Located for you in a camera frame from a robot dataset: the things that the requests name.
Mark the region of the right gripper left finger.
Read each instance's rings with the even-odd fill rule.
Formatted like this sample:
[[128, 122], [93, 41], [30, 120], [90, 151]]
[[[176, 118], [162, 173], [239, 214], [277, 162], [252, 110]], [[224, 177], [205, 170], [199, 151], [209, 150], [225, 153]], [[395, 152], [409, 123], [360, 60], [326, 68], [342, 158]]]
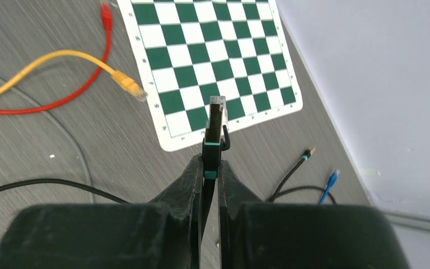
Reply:
[[28, 207], [0, 242], [0, 268], [199, 268], [202, 176], [196, 155], [147, 203]]

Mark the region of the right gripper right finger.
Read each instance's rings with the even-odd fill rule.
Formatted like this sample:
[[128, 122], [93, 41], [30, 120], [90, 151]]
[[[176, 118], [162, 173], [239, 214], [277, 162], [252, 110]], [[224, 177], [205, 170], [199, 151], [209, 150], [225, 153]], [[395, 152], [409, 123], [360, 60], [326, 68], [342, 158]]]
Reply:
[[354, 205], [267, 203], [218, 168], [222, 268], [408, 268], [388, 219]]

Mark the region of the green white chessboard mat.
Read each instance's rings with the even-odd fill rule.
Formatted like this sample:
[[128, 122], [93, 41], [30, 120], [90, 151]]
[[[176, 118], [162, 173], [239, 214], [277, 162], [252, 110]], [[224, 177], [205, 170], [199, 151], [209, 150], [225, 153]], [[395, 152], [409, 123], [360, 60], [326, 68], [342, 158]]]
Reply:
[[229, 131], [303, 107], [276, 1], [119, 1], [163, 150], [202, 142], [212, 96]]

